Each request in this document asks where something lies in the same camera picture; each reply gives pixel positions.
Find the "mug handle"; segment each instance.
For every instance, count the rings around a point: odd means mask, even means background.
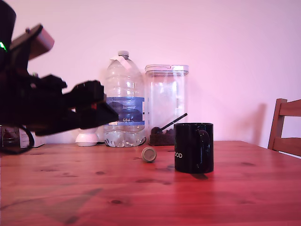
[[[209,134],[202,129],[198,130],[200,137],[199,146],[201,148],[201,164],[204,166],[204,169],[208,170],[209,163],[209,151],[210,151],[210,137]]]

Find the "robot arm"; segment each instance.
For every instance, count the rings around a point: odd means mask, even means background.
[[[46,52],[54,40],[41,24],[11,41],[16,14],[0,0],[0,125],[25,126],[37,136],[71,129],[89,129],[117,121],[106,104],[99,81],[85,81],[69,93],[59,77],[38,78],[27,71],[28,61]]]

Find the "black mug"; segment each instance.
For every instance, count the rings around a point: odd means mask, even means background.
[[[174,132],[175,169],[183,173],[213,171],[213,124],[177,123]]]

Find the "plastic water bottle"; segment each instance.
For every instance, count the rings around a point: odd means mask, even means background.
[[[127,51],[111,58],[104,91],[107,103],[119,114],[119,120],[104,125],[105,143],[111,147],[131,147],[143,144],[144,82]]]

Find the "blue label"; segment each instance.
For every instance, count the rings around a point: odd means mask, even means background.
[[[119,120],[110,122],[109,125],[144,125],[143,102],[143,97],[107,97],[107,104],[119,115]]]

